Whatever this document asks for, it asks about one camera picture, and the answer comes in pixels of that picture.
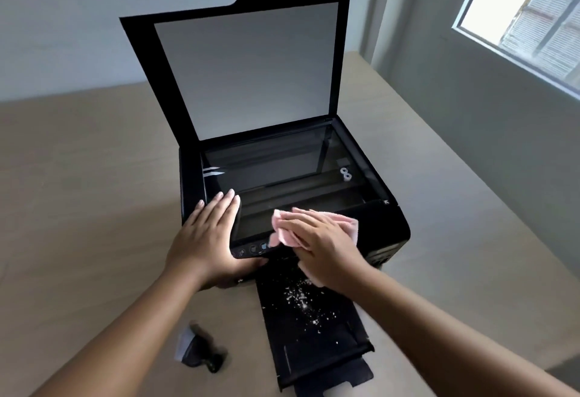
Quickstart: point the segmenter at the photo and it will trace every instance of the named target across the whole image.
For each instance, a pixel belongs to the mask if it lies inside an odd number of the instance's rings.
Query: person
[[[232,190],[206,207],[199,201],[175,237],[162,274],[33,395],[135,395],[193,293],[266,262],[236,260],[230,253],[239,206]],[[294,249],[308,271],[376,320],[436,395],[580,395],[370,266],[327,217],[293,209],[282,215],[280,226],[308,244],[308,250]]]

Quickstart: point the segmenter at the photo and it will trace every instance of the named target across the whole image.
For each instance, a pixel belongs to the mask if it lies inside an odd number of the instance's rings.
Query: right arm
[[[302,264],[362,307],[438,396],[580,396],[536,365],[403,287],[362,257],[334,221],[294,209],[280,227],[308,244]]]

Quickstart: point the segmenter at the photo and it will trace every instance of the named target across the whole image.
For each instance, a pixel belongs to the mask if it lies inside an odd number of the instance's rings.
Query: table surface
[[[540,367],[580,352],[580,282],[354,52],[339,115],[411,227],[386,273]],[[32,392],[159,274],[177,153],[148,84],[0,105],[0,395]],[[335,395],[432,395],[361,317],[375,378]],[[228,350],[219,374],[172,360],[189,321]],[[194,296],[140,394],[278,395],[255,285]]]

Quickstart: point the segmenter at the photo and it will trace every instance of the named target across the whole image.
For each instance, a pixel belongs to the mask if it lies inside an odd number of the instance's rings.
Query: person's left hand
[[[239,208],[240,196],[234,196],[233,189],[226,195],[219,192],[205,208],[200,200],[173,240],[165,271],[185,268],[206,289],[263,266],[265,258],[237,260],[230,252],[231,228]]]

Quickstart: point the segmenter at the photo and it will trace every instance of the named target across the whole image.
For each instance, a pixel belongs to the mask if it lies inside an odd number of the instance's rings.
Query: hand
[[[200,200],[175,236],[165,270],[185,267],[206,289],[264,265],[268,261],[265,258],[236,260],[230,252],[231,228],[239,208],[240,196],[234,196],[233,189],[226,195],[219,192],[205,208]]]
[[[304,267],[330,289],[345,294],[347,285],[371,268],[346,232],[326,215],[298,208],[280,215],[279,226],[308,245],[294,247]]]

